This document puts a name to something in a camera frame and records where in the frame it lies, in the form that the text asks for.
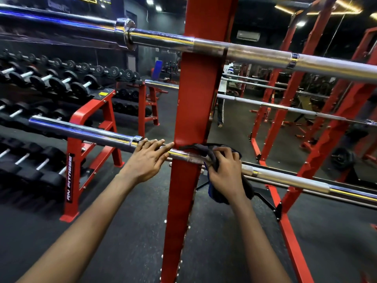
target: black label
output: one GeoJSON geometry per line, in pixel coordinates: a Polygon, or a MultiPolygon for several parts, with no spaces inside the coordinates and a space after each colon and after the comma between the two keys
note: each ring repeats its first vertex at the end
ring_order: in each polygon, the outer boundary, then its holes
{"type": "Polygon", "coordinates": [[[66,201],[72,203],[73,199],[73,172],[75,170],[75,154],[68,154],[68,163],[67,163],[67,193],[66,201]]]}

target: white shirt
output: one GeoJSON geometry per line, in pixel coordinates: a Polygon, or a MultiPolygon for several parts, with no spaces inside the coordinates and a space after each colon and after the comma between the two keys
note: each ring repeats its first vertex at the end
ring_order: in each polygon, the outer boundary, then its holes
{"type": "MultiPolygon", "coordinates": [[[[233,62],[228,64],[228,65],[224,65],[224,69],[223,69],[223,73],[225,74],[233,74],[233,62]]],[[[219,85],[219,89],[218,91],[219,92],[227,92],[227,83],[228,81],[226,80],[220,80],[220,85],[219,85]]]]}

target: person's left arm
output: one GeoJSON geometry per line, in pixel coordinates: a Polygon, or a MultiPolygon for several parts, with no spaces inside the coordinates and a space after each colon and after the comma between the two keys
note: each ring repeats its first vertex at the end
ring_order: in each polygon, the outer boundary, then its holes
{"type": "Polygon", "coordinates": [[[18,282],[76,282],[85,271],[107,228],[130,191],[155,176],[174,143],[139,143],[135,152],[92,205],[58,238],[18,282]]]}

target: person's right hand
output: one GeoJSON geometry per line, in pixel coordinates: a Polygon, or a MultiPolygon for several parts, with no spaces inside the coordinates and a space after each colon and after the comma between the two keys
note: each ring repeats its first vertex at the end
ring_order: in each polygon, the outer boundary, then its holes
{"type": "Polygon", "coordinates": [[[217,147],[213,151],[220,165],[217,172],[213,166],[207,165],[210,181],[216,190],[227,198],[229,204],[232,205],[238,200],[243,200],[246,195],[242,185],[242,163],[239,154],[232,153],[229,147],[217,147]]]}

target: person's right arm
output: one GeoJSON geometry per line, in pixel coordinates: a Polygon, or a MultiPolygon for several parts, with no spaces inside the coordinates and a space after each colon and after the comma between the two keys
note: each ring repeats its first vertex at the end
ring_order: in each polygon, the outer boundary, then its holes
{"type": "Polygon", "coordinates": [[[227,198],[238,219],[252,282],[291,282],[272,249],[250,200],[245,195],[239,154],[232,153],[227,147],[219,147],[215,150],[220,166],[217,172],[212,166],[208,167],[210,180],[214,187],[227,198]]]}

